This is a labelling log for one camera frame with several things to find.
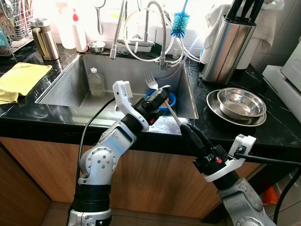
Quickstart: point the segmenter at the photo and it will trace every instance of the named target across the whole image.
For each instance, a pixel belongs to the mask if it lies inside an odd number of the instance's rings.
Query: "faucet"
[[[159,3],[156,1],[150,1],[147,5],[147,8],[149,8],[152,4],[156,5],[159,9],[161,20],[162,20],[162,28],[163,28],[163,43],[162,43],[162,49],[160,53],[160,57],[158,61],[155,61],[156,64],[159,64],[160,70],[167,70],[169,67],[169,62],[166,61],[165,58],[165,45],[166,45],[166,22],[165,22],[165,16],[164,12],[162,10],[162,7]],[[148,39],[148,26],[149,26],[149,11],[146,11],[146,18],[145,18],[145,32],[144,32],[144,41]]]
[[[125,0],[123,0],[122,4],[121,4],[120,15],[119,15],[118,22],[117,22],[115,37],[114,37],[114,41],[113,41],[112,48],[111,48],[111,51],[110,51],[110,58],[111,59],[116,59],[117,42],[124,44],[124,40],[118,40],[119,31],[120,31],[121,22],[122,22],[122,17],[123,17],[123,12],[124,12],[124,4],[125,4]],[[168,61],[166,61],[166,58],[165,58],[165,45],[166,45],[166,22],[165,22],[165,16],[164,16],[164,12],[163,12],[162,7],[160,6],[160,4],[157,3],[154,0],[151,0],[149,2],[149,4],[147,5],[147,8],[149,8],[152,4],[156,5],[158,7],[158,9],[159,9],[159,12],[160,12],[160,15],[161,15],[161,20],[162,20],[162,27],[163,27],[162,49],[161,49],[159,60],[156,60],[155,63],[159,64],[159,69],[160,70],[167,70],[167,68],[169,67],[170,63]],[[128,41],[129,45],[135,45],[137,42],[138,42],[138,45],[140,45],[140,46],[147,46],[147,47],[149,47],[149,46],[155,45],[154,42],[148,40],[148,24],[149,24],[149,11],[146,11],[144,39],[143,40],[142,39],[129,40]]]

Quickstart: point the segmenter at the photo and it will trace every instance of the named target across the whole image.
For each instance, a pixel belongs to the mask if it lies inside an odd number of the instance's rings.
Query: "dish rack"
[[[7,14],[14,27],[15,34],[7,35],[7,45],[0,46],[0,56],[11,56],[20,48],[33,41],[30,20],[32,19],[33,7],[32,0],[0,0],[2,10]]]

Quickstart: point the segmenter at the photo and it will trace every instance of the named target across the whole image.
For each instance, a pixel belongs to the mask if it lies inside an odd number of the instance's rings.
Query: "cabinet door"
[[[0,138],[54,201],[72,202],[78,145]],[[220,200],[194,157],[128,150],[113,174],[111,207],[193,218],[205,217]],[[246,177],[259,165],[245,163]]]
[[[39,226],[50,200],[0,147],[0,225]]]

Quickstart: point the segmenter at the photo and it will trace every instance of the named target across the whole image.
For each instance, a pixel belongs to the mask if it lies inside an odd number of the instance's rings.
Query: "thermos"
[[[47,19],[36,18],[30,21],[32,36],[39,53],[44,60],[57,60],[60,55],[57,50],[50,23]]]

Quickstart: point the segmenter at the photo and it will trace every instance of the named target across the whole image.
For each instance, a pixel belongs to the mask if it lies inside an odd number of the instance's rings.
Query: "plastic bottle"
[[[61,42],[64,48],[73,49],[75,48],[74,37],[72,34],[72,9],[63,5],[57,4],[58,16],[56,21],[56,26],[60,34]]]
[[[105,94],[104,76],[97,73],[96,68],[91,68],[91,73],[88,75],[88,82],[91,94],[96,97],[103,97]]]
[[[73,11],[72,32],[75,41],[75,48],[76,51],[83,53],[88,50],[85,29],[80,23],[79,16],[75,13],[75,9],[73,9]]]

